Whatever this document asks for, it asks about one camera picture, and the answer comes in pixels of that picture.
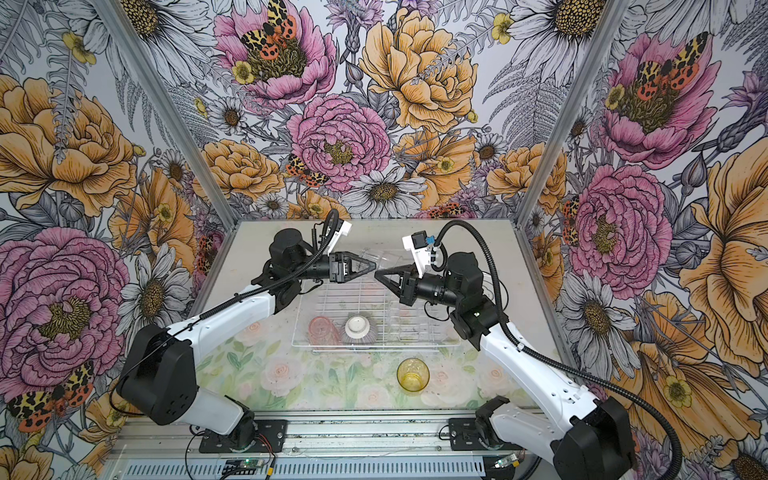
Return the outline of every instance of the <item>dish rack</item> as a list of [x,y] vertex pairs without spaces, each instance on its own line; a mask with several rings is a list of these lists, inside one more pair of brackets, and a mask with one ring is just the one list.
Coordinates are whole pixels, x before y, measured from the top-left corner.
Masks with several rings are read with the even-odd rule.
[[[379,268],[410,263],[389,253],[367,250],[362,257],[376,261]],[[305,282],[304,289],[311,286]],[[293,330],[293,345],[319,352],[350,351],[434,351],[460,345],[450,321],[430,319],[424,312],[423,300],[413,306],[401,304],[389,290],[373,278],[373,272],[347,283],[324,283],[311,293],[299,297],[299,312]],[[438,318],[446,318],[445,307],[427,306]],[[376,339],[367,345],[345,344],[340,339],[346,321],[361,315],[371,322]],[[310,335],[310,323],[326,317],[337,333]]]

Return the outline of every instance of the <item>floral tablecloth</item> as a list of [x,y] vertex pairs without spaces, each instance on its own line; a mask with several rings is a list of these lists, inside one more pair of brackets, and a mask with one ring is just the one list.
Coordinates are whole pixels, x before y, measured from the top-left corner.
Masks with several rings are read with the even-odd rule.
[[[205,358],[200,386],[254,410],[476,409],[496,395],[535,405],[468,342],[420,353],[317,353],[292,346],[293,322],[276,318],[254,323]],[[450,323],[445,330],[458,339]],[[409,357],[429,367],[429,384],[418,393],[397,383],[397,367]]]

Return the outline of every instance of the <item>mounting plate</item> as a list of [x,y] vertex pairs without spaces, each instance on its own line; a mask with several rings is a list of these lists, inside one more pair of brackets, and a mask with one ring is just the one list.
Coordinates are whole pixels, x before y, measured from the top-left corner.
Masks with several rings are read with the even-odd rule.
[[[287,420],[260,420],[253,423],[256,427],[257,434],[264,435],[266,440],[272,446],[272,450],[275,453],[283,451],[283,440],[285,440],[286,428],[288,426]],[[264,445],[258,438],[247,449],[242,451],[236,451],[233,449],[232,442],[224,435],[219,435],[216,432],[210,430],[205,431],[203,435],[203,441],[200,442],[200,453],[266,453],[266,445]]]
[[475,427],[474,418],[448,419],[448,431],[451,436],[451,450],[467,452],[470,450],[522,450],[519,445],[504,443],[497,449],[487,449],[480,442],[480,434]]

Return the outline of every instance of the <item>table surface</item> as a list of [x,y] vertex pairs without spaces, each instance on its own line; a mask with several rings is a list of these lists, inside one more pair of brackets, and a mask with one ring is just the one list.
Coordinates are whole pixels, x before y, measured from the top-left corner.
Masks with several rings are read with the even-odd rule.
[[[336,250],[400,251],[403,236],[420,230],[436,235],[446,221],[355,220],[350,235],[342,237]],[[511,224],[506,220],[470,222],[490,247],[499,277],[508,288],[506,313],[510,320],[538,351],[559,358]],[[296,228],[308,240],[313,223],[242,223],[206,308],[232,297],[261,273],[277,231]],[[487,270],[479,246],[461,227],[453,227],[444,243],[449,253],[475,252],[480,267]],[[253,324],[214,350],[198,366],[199,385],[257,411],[476,409],[496,395],[506,396],[519,406],[536,406],[498,365],[478,354],[468,342],[422,353],[318,353],[292,346],[299,304],[294,300],[283,311]],[[447,330],[455,336],[453,329]],[[418,393],[405,391],[396,379],[398,364],[411,356],[422,359],[430,371],[429,384]]]

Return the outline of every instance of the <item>yellow glass cup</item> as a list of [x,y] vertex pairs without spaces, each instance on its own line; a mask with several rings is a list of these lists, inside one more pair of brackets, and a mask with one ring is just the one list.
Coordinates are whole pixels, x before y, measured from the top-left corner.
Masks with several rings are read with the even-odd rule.
[[397,382],[409,392],[423,390],[429,383],[429,369],[419,359],[405,359],[397,367]]

